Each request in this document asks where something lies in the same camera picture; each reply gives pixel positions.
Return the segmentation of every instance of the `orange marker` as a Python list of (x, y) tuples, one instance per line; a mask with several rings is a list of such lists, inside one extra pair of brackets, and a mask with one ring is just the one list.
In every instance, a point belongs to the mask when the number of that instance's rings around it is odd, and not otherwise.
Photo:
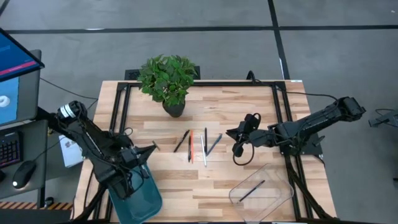
[(191, 141), (191, 155), (192, 155), (191, 160), (192, 160), (192, 164), (193, 164), (193, 158), (194, 158), (194, 155), (193, 155), (193, 152), (194, 152), (194, 150), (193, 150), (193, 130), (191, 130), (191, 139), (192, 139), (192, 141)]

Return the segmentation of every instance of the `computer monitor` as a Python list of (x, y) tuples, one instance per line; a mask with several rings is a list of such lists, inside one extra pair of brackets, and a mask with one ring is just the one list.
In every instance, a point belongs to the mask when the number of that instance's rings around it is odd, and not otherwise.
[(0, 82), (44, 68), (20, 43), (0, 28)]

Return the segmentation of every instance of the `wooden tabletop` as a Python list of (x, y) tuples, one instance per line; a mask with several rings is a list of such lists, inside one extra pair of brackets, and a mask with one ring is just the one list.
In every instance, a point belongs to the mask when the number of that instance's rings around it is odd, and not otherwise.
[[(304, 92), (302, 82), (285, 81), (288, 91)], [(105, 81), (99, 94), (94, 122), (102, 130), (108, 130), (116, 95), (117, 81)], [(271, 88), (265, 86), (192, 86), (188, 90), (186, 106), (179, 118), (170, 117), (161, 103), (132, 88), (126, 127), (134, 132), (131, 139), (134, 144), (148, 146), (154, 140), (161, 151), (155, 151), (148, 160), (148, 166), (163, 198), (163, 207), (158, 215), (148, 222), (241, 222), (242, 218), (229, 201), (229, 191), (245, 178), (249, 177), (264, 164), (272, 164), (282, 171), (282, 178), (287, 180), (283, 156), (278, 147), (256, 148), (253, 161), (240, 167), (233, 163), (231, 152), (234, 140), (225, 135), (227, 129), (237, 128), (248, 113), (260, 113), (262, 121), (259, 129), (267, 129), (276, 124), (275, 105)], [(124, 93), (121, 96), (116, 129), (119, 128)], [(305, 95), (288, 94), (293, 119), (300, 119), (310, 114)], [(284, 121), (284, 107), (281, 106)], [(207, 167), (203, 164), (200, 134), (208, 130), (208, 145), (214, 143), (219, 133), (222, 140), (207, 157)], [(177, 153), (172, 151), (187, 129), (195, 134), (194, 163), (187, 161), (187, 141), (184, 141)], [(252, 153), (246, 145), (243, 156), (237, 161), (246, 162)], [(330, 215), (335, 216), (335, 209), (323, 164), (313, 156), (302, 156), (303, 169), (309, 191), (318, 203)], [(75, 198), (75, 216), (83, 210), (83, 201), (91, 173), (92, 164), (86, 160), (81, 171)], [(88, 190), (88, 202), (94, 196), (98, 183), (93, 178)], [(298, 193), (301, 214), (305, 216), (302, 195)], [(104, 217), (106, 207), (104, 197), (100, 217)], [(292, 201), (287, 200), (274, 210), (264, 221), (293, 221)], [(118, 218), (113, 211), (112, 222)]]

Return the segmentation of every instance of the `transparent bin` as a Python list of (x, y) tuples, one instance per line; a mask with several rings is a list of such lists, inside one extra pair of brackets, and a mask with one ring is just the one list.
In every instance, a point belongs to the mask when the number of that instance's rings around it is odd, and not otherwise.
[[(148, 170), (150, 177), (144, 179), (142, 187), (129, 198), (121, 200), (115, 192), (109, 190), (109, 195), (111, 196), (114, 209), (118, 214), (121, 224), (143, 223), (158, 214), (162, 208), (162, 196), (148, 166), (145, 165), (145, 168)], [(134, 168), (134, 170), (140, 172), (138, 167)], [(132, 174), (133, 177), (136, 177), (131, 180), (132, 186), (137, 188), (141, 185), (142, 180), (140, 177), (137, 177), (137, 174)]]
[(229, 192), (231, 203), (246, 223), (261, 222), (293, 197), (293, 188), (281, 177), (281, 166), (266, 164)]

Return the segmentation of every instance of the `concrete floor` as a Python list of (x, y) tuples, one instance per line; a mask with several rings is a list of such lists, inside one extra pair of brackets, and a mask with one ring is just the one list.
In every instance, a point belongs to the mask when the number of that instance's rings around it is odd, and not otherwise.
[[(275, 9), (280, 26), (398, 24), (397, 1), (277, 0)], [(271, 24), (266, 0), (11, 0), (0, 17), (0, 27), (6, 30)], [(13, 36), (28, 49), (43, 51), (43, 78), (86, 96), (97, 96), (103, 80), (122, 80), (126, 69), (158, 54), (190, 57), (201, 66), (202, 79), (241, 79), (248, 70), (260, 79), (282, 78), (273, 31)], [(392, 178), (398, 177), (398, 129), (370, 128), (368, 119), (376, 116), (376, 108), (398, 109), (398, 30), (282, 31), (281, 36), (291, 79), (303, 80), (309, 93), (353, 96), (368, 111), (360, 121), (321, 132), (338, 216), (396, 223), (398, 189)], [(41, 83), (39, 105), (48, 111), (75, 99)], [(325, 98), (308, 100), (312, 111), (331, 103)], [(57, 157), (56, 150), (51, 153)], [(47, 195), (71, 201), (80, 167), (48, 163)], [(22, 198), (34, 201), (35, 195), (8, 200)]]

